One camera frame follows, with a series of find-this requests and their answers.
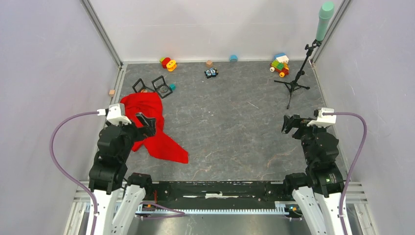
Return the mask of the red t-shirt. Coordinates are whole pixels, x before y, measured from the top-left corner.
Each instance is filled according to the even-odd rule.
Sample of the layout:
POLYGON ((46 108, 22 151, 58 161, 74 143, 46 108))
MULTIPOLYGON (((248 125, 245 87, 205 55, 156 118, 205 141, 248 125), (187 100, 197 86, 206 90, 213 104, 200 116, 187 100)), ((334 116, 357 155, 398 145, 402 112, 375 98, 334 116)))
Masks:
POLYGON ((122 98, 120 103, 124 104, 126 116, 137 127, 143 126, 136 117, 138 113, 156 120, 155 135, 143 141, 135 142, 132 151, 136 152, 144 146, 149 155, 154 158, 183 164, 188 163, 188 152, 163 131, 163 106, 157 93, 129 94, 122 98))

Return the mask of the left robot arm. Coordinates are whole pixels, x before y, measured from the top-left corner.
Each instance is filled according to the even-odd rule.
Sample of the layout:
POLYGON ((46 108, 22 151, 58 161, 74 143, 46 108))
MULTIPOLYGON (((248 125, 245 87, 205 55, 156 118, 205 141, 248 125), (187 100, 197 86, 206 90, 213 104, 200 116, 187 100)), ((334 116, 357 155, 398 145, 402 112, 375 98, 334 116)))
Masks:
POLYGON ((105 111, 106 127, 99 132, 97 152, 89 171, 86 193, 91 199, 87 231, 92 235, 120 235, 126 231, 139 203, 149 199, 154 187, 150 177, 130 175, 127 181, 127 199, 121 203, 117 215, 115 204, 127 172, 127 159, 133 145, 156 134, 156 119, 138 113, 137 122, 123 112, 105 111))

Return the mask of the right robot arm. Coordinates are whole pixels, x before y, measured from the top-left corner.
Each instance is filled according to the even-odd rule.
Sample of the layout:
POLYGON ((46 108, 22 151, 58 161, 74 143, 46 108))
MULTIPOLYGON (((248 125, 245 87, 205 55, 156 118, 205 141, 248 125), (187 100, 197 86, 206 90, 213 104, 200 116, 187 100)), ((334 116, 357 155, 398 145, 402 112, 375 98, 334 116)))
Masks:
POLYGON ((336 164, 338 139, 327 131, 336 123, 332 109, 315 111, 315 117, 283 117, 281 131, 300 141, 306 169, 286 175, 283 195, 295 200, 313 235, 349 235, 350 224, 344 195, 345 182, 336 164))

